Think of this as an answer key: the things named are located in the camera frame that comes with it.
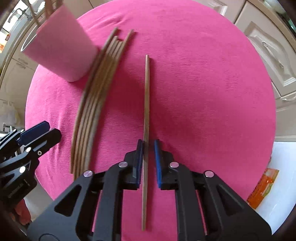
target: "fabric texture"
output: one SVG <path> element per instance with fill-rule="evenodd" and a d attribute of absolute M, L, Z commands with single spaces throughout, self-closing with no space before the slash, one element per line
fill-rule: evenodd
<path fill-rule="evenodd" d="M 115 26 L 135 34 L 116 71 L 99 121 L 91 169 L 107 170 L 143 138 L 145 55 L 150 60 L 150 140 L 192 171 L 212 170 L 243 199 L 270 159 L 275 101 L 268 73 L 247 37 L 214 10 L 191 0 L 116 0 L 78 19 L 102 47 Z M 73 181 L 70 147 L 87 76 L 68 83 L 38 66 L 25 126 L 46 120 L 62 140 L 40 158 L 36 176 L 55 199 Z M 149 155 L 147 230 L 142 190 L 124 191 L 122 240 L 177 240 L 174 191 L 156 183 Z"/>

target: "cabinet handle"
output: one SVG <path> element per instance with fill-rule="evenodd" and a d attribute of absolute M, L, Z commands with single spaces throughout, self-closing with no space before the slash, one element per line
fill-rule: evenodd
<path fill-rule="evenodd" d="M 264 41 L 262 41 L 262 45 L 266 48 L 266 50 L 268 51 L 268 53 L 271 55 L 271 57 L 273 57 L 279 64 L 279 67 L 284 70 L 284 66 L 281 64 L 281 62 L 278 60 L 278 58 L 273 54 L 273 52 L 269 49 L 268 44 Z"/>
<path fill-rule="evenodd" d="M 291 99 L 282 99 L 282 101 L 292 101 L 292 100 L 296 100 L 296 95 L 294 97 L 292 97 Z"/>
<path fill-rule="evenodd" d="M 18 66 L 20 66 L 22 69 L 26 69 L 25 66 L 23 66 L 21 63 L 17 63 Z"/>
<path fill-rule="evenodd" d="M 26 65 L 28 65 L 28 64 L 29 64 L 28 62 L 26 62 L 26 61 L 22 60 L 21 58 L 18 58 L 18 60 L 19 60 L 20 62 L 23 62 L 23 63 L 24 63 L 24 64 L 26 64 Z"/>

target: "blue gripper pad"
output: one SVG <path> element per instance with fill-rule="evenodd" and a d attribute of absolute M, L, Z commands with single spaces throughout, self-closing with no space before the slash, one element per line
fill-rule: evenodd
<path fill-rule="evenodd" d="M 154 152 L 155 152 L 155 160 L 156 160 L 156 176 L 157 176 L 157 184 L 158 187 L 161 187 L 161 163 L 160 160 L 162 158 L 162 151 L 160 149 L 159 140 L 154 141 Z"/>
<path fill-rule="evenodd" d="M 48 132 L 50 125 L 47 121 L 42 121 L 41 123 L 31 127 L 30 129 L 22 132 L 20 138 L 18 139 L 19 145 L 27 145 L 38 137 L 42 136 L 44 133 Z"/>

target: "bundle of wooden sticks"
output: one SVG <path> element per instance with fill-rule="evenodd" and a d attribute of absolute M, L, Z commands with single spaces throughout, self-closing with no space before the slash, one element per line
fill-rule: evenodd
<path fill-rule="evenodd" d="M 92 146 L 110 84 L 118 62 L 133 30 L 124 41 L 118 40 L 113 30 L 103 49 L 98 53 L 84 88 L 76 116 L 71 145 L 71 167 L 74 179 L 89 169 Z"/>

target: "metal screw head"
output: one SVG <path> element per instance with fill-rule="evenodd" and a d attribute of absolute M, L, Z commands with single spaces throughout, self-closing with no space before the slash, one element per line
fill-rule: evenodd
<path fill-rule="evenodd" d="M 83 173 L 83 175 L 84 175 L 85 177 L 91 177 L 91 176 L 93 175 L 93 172 L 90 171 L 90 170 L 87 170 L 87 171 L 85 171 L 85 172 Z"/>
<path fill-rule="evenodd" d="M 213 177 L 214 176 L 214 173 L 212 171 L 206 171 L 205 172 L 205 176 L 206 177 Z"/>
<path fill-rule="evenodd" d="M 178 166 L 179 166 L 179 163 L 176 162 L 176 161 L 172 161 L 172 162 L 170 163 L 170 167 L 172 167 L 172 168 L 177 168 Z"/>
<path fill-rule="evenodd" d="M 122 161 L 118 165 L 119 165 L 119 167 L 127 167 L 128 163 L 126 161 Z"/>
<path fill-rule="evenodd" d="M 20 173 L 23 173 L 25 170 L 26 170 L 26 167 L 22 166 L 22 167 L 20 168 Z"/>

